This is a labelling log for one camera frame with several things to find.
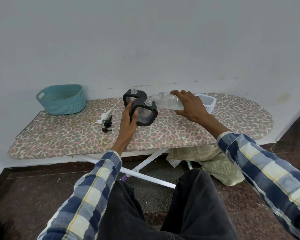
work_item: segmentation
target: basket handle hole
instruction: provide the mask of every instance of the basket handle hole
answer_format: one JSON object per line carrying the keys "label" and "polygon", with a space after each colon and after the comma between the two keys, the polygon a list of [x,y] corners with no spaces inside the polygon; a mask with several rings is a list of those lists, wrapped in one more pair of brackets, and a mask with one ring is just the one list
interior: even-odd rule
{"label": "basket handle hole", "polygon": [[44,96],[44,93],[42,92],[42,93],[39,94],[38,98],[42,99],[43,96]]}

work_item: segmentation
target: wall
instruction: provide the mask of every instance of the wall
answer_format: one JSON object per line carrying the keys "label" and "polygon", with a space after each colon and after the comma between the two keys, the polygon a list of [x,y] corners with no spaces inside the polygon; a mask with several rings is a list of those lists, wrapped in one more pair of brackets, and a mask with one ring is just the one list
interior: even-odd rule
{"label": "wall", "polygon": [[89,99],[172,89],[266,108],[276,141],[300,115],[300,0],[0,0],[0,162],[40,89]]}

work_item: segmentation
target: blue plastic basket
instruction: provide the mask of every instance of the blue plastic basket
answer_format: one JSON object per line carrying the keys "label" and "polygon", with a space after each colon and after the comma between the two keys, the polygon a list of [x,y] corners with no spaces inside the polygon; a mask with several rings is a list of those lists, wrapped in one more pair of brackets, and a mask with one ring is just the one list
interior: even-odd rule
{"label": "blue plastic basket", "polygon": [[70,115],[80,112],[87,100],[81,85],[55,85],[41,90],[36,99],[51,115]]}

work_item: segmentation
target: brown floor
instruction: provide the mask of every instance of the brown floor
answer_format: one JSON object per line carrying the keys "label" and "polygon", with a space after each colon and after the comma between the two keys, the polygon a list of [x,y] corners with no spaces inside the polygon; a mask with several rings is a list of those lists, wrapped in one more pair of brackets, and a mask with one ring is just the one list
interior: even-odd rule
{"label": "brown floor", "polygon": [[[264,148],[300,169],[300,118],[279,142]],[[5,239],[36,239],[54,212],[71,195],[74,183],[92,168],[91,163],[75,162],[6,169],[0,177],[0,221],[5,223]],[[294,239],[247,182],[232,187],[215,179],[214,182],[240,239]],[[147,212],[145,217],[149,224],[158,226],[165,212]]]}

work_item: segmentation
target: shirt sleeve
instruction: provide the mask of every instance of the shirt sleeve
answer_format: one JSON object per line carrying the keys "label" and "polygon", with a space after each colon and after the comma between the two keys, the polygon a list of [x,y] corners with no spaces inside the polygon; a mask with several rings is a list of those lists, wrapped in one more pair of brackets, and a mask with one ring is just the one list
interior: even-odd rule
{"label": "shirt sleeve", "polygon": [[217,143],[283,227],[300,239],[300,171],[244,134],[225,132]]}
{"label": "shirt sleeve", "polygon": [[95,168],[75,183],[73,194],[49,220],[38,240],[96,239],[109,193],[121,167],[121,158],[115,151],[104,153]]}

